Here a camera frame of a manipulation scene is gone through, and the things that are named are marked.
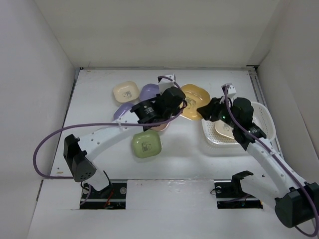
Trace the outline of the beige panda plate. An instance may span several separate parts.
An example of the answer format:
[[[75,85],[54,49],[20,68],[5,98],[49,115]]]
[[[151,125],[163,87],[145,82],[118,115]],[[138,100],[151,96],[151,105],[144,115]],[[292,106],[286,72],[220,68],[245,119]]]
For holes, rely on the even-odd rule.
[[[224,137],[234,139],[233,128],[221,120],[218,120],[215,123],[215,130],[217,133],[219,133],[220,135],[222,135]]]

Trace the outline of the small purple panda plate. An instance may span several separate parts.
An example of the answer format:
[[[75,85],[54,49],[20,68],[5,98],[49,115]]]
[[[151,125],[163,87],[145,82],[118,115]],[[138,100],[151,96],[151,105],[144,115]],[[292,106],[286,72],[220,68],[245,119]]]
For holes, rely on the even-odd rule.
[[[156,84],[146,84],[141,89],[139,99],[141,101],[149,100],[157,96],[159,94],[159,86]]]

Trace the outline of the brown panda plate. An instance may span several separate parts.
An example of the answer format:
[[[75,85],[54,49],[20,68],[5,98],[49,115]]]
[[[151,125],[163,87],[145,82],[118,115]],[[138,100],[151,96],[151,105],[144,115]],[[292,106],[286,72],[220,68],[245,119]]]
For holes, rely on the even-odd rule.
[[[151,130],[156,131],[156,132],[160,132],[165,130],[168,127],[169,123],[164,123],[158,126],[153,126],[151,127]]]

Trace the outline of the green panda plate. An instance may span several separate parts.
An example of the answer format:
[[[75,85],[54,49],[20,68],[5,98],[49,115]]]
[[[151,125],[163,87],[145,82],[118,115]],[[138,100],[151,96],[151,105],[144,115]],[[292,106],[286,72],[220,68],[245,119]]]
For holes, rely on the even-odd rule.
[[[135,134],[132,138],[132,150],[138,158],[158,155],[162,150],[160,135],[151,129]]]

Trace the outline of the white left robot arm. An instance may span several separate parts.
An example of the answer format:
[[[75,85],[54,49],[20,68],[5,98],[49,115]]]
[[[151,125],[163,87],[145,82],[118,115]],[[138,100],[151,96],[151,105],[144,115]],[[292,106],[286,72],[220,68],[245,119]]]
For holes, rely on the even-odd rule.
[[[75,182],[89,184],[99,197],[111,193],[111,182],[94,160],[106,149],[118,142],[154,126],[169,122],[181,113],[186,104],[184,92],[170,87],[155,98],[142,101],[106,127],[91,134],[75,137],[69,135],[64,140],[63,157]]]

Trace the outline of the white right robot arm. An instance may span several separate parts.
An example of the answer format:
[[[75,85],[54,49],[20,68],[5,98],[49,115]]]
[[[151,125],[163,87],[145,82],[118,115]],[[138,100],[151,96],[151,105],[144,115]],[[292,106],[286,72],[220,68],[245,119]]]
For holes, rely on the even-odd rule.
[[[319,221],[319,185],[308,183],[276,152],[266,134],[253,121],[254,108],[246,98],[212,98],[197,109],[206,121],[222,121],[231,129],[235,141],[266,171],[270,186],[250,171],[232,176],[231,192],[252,195],[274,209],[279,221],[288,228],[314,219]]]

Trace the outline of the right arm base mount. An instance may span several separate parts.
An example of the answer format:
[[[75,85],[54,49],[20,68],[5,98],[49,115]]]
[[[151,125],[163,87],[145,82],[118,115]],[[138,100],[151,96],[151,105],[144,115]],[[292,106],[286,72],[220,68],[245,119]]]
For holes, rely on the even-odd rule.
[[[218,209],[263,209],[262,202],[245,193],[241,180],[253,176],[250,171],[234,174],[231,179],[214,180],[214,188],[210,194],[216,197]]]

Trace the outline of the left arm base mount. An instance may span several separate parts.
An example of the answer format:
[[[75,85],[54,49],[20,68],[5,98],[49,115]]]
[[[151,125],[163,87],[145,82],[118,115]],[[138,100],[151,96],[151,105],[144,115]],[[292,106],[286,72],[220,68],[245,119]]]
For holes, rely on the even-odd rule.
[[[111,188],[106,194],[96,191],[87,183],[81,183],[81,210],[124,210],[126,208],[127,180],[111,181]]]

